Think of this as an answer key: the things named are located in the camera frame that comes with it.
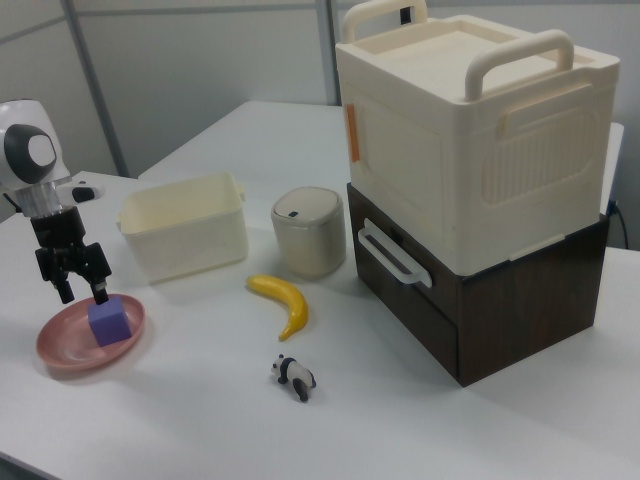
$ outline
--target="toy panda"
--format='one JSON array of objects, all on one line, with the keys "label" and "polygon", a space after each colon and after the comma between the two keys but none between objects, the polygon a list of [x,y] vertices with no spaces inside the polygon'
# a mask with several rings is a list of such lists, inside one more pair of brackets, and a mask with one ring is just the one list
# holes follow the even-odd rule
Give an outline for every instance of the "toy panda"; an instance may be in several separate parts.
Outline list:
[{"label": "toy panda", "polygon": [[278,356],[271,370],[280,375],[278,378],[279,384],[286,385],[287,382],[291,380],[293,388],[300,397],[301,402],[309,400],[307,389],[315,388],[316,386],[313,373],[296,362],[295,359],[291,357],[285,358],[282,354]]}]

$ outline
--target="dark brown drawer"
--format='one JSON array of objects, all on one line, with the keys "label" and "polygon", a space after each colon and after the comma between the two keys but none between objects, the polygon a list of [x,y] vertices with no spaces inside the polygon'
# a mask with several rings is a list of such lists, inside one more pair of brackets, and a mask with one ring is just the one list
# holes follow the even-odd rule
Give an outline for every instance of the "dark brown drawer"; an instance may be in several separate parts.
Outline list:
[{"label": "dark brown drawer", "polygon": [[355,188],[347,191],[358,276],[461,385],[593,325],[607,217],[460,277]]}]

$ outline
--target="yellow banana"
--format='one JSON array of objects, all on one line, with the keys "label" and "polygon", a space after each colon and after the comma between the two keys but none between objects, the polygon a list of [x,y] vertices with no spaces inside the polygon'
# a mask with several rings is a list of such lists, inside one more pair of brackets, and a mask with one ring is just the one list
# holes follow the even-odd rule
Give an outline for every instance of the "yellow banana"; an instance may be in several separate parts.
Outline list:
[{"label": "yellow banana", "polygon": [[270,275],[253,275],[247,286],[256,293],[285,303],[289,307],[289,321],[278,338],[284,341],[307,324],[309,308],[300,290],[289,282]]}]

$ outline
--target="table surface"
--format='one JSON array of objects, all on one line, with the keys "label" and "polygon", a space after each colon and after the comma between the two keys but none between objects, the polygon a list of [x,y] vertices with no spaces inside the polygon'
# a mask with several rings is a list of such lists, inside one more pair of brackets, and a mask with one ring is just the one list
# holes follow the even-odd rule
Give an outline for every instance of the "table surface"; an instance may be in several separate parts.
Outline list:
[{"label": "table surface", "polygon": [[[304,184],[344,194],[342,128],[339,109],[250,102],[144,181],[79,174],[107,190],[80,212],[113,269],[108,289],[148,314],[133,349],[90,372],[38,358],[61,304],[29,222],[2,223],[0,455],[65,480],[640,478],[640,254],[607,249],[593,328],[460,388],[358,280],[352,251],[316,282],[282,265],[269,209]],[[147,285],[115,224],[124,197],[221,170],[247,192],[248,258]],[[244,286],[254,273],[308,299],[310,322],[287,342],[284,307]],[[307,404],[271,374],[279,353],[316,376]]]}]

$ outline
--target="pink plate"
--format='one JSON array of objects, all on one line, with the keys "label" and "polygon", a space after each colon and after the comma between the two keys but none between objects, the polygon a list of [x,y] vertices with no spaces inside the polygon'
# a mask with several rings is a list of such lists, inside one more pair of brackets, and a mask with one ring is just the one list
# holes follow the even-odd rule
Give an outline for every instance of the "pink plate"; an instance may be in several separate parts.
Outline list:
[{"label": "pink plate", "polygon": [[118,295],[129,319],[131,338],[105,347],[89,327],[88,308],[93,298],[86,298],[57,313],[42,327],[36,348],[49,366],[64,370],[86,370],[107,363],[129,350],[144,327],[144,306],[128,295]]}]

